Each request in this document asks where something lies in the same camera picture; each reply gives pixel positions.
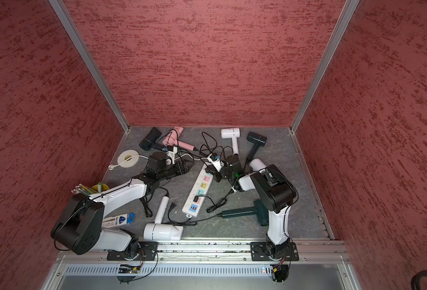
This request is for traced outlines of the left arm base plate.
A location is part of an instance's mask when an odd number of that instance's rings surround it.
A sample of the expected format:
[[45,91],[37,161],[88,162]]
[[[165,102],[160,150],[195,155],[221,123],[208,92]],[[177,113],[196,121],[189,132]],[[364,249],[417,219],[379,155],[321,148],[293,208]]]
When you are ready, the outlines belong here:
[[135,242],[125,251],[109,251],[108,261],[145,262],[155,261],[158,242]]

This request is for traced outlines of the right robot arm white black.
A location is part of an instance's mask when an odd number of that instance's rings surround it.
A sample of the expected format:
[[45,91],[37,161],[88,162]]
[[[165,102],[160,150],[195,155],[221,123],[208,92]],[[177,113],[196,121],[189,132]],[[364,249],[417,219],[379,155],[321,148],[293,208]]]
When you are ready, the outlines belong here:
[[281,259],[291,247],[288,234],[288,211],[298,200],[298,191],[285,175],[274,165],[265,165],[259,158],[246,162],[250,172],[245,172],[236,155],[225,163],[209,161],[207,174],[219,182],[229,181],[229,193],[257,191],[259,199],[268,211],[269,229],[266,235],[265,252],[272,259]]

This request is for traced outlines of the white power strip coloured sockets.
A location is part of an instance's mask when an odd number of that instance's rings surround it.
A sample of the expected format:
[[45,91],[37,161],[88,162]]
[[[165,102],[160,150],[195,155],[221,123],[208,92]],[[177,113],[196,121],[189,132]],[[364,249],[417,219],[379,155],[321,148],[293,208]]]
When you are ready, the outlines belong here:
[[182,212],[188,218],[196,218],[199,215],[201,206],[204,202],[207,191],[214,179],[212,174],[207,173],[207,165],[204,165],[188,195],[183,206]]

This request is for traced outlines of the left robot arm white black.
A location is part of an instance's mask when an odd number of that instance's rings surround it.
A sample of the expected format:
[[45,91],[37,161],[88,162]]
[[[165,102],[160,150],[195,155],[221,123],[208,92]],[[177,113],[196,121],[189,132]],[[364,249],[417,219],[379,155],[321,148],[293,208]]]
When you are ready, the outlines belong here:
[[138,238],[125,230],[105,229],[102,221],[119,207],[153,194],[161,181],[184,175],[192,168],[192,160],[180,157],[168,165],[168,159],[163,152],[152,153],[145,170],[124,184],[102,193],[73,195],[50,232],[54,243],[77,255],[108,251],[128,261],[137,258],[141,252]]

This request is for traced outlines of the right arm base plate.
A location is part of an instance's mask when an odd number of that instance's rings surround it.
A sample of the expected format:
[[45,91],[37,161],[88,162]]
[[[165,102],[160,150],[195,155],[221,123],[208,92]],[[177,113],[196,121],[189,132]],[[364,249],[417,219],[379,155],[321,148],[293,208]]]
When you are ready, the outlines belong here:
[[250,252],[252,261],[279,262],[299,261],[299,253],[294,242],[287,241],[280,245],[274,245],[271,242],[251,242]]

